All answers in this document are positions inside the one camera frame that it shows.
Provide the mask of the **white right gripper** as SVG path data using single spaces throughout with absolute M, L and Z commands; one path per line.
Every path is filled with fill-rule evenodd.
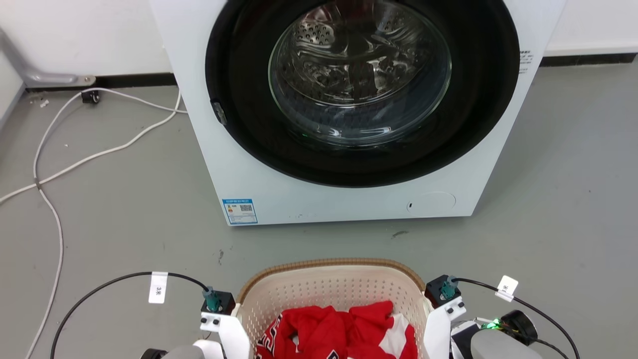
M 436 309 L 428 299 L 426 304 L 429 313 L 422 335 L 424 353 L 427 359 L 449 359 L 452 322 L 466 313 L 464 300 L 457 297 Z

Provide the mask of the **red and white garment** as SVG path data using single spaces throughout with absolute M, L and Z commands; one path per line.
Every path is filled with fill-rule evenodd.
M 258 339 L 255 359 L 419 359 L 414 327 L 393 309 L 391 301 L 287 309 Z

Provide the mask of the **white front-load washing machine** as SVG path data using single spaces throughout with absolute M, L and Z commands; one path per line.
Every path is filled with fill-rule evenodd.
M 449 217 L 472 215 L 567 2 L 504 0 L 512 10 L 519 52 L 531 50 L 533 63 L 528 73 L 518 73 L 513 98 L 503 116 L 476 147 L 423 177 L 353 188 L 301 181 L 280 173 L 246 152 L 219 122 L 210 104 L 204 62 L 210 31 L 228 1 L 150 0 L 150 6 L 219 204 L 225 214 L 224 198 L 251 198 L 257 225 L 415 218 L 408 213 L 408 202 L 434 191 L 456 198 Z

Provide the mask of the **blue energy label sticker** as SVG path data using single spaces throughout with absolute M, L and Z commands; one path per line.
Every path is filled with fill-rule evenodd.
M 257 214 L 251 198 L 224 198 L 222 205 L 230 226 L 257 225 Z

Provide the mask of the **round white filter cover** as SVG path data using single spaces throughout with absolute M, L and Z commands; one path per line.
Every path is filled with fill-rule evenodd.
M 420 218 L 448 217 L 453 213 L 456 198 L 451 193 L 434 191 L 413 198 L 406 205 L 408 213 Z

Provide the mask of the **black round washer door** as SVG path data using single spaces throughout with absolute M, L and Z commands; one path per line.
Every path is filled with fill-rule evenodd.
M 519 49 L 504 0 L 229 0 L 204 68 L 219 122 L 255 159 L 375 187 L 476 147 L 513 98 Z

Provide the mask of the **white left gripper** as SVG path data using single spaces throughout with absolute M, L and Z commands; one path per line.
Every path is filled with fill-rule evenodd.
M 251 342 L 235 316 L 202 313 L 200 329 L 216 333 L 218 341 L 200 340 L 205 359 L 251 359 Z

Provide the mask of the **beige perforated laundry basket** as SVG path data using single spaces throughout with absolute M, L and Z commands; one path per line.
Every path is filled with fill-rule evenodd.
M 391 301 L 394 312 L 405 316 L 415 329 L 418 359 L 429 359 L 423 345 L 431 302 L 426 283 L 402 263 L 380 258 L 328 258 L 266 268 L 244 284 L 235 298 L 233 315 L 249 341 L 250 359 L 257 341 L 282 311 L 316 305 L 337 311 Z

